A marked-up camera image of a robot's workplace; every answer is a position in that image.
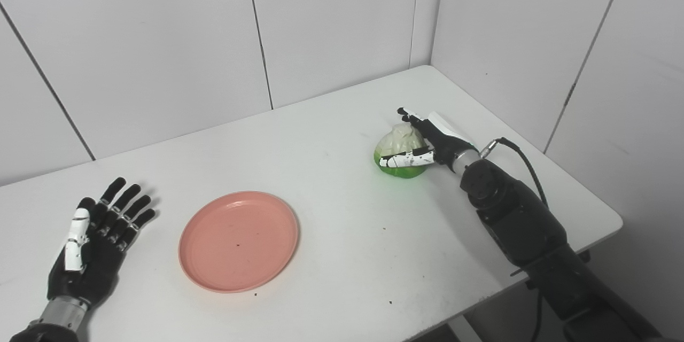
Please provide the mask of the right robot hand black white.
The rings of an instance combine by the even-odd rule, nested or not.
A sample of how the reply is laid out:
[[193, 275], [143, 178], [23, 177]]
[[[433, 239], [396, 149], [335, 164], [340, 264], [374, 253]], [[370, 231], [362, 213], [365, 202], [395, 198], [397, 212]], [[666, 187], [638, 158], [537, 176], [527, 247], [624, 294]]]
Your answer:
[[420, 117], [410, 109], [398, 108], [401, 120], [410, 123], [420, 133], [427, 145], [398, 154], [379, 157], [377, 164], [384, 168], [408, 168], [430, 164], [446, 165], [462, 175], [470, 165], [481, 160], [479, 150], [455, 130], [438, 114], [430, 113]]

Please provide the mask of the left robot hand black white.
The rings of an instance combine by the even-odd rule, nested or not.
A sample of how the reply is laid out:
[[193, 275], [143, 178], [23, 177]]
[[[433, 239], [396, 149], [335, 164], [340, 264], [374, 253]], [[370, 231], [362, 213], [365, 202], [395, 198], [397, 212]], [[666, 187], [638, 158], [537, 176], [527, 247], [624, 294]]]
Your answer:
[[88, 309], [109, 297], [127, 252], [156, 217], [152, 199], [139, 184], [118, 177], [98, 200], [83, 198], [48, 275], [48, 300], [71, 298]]

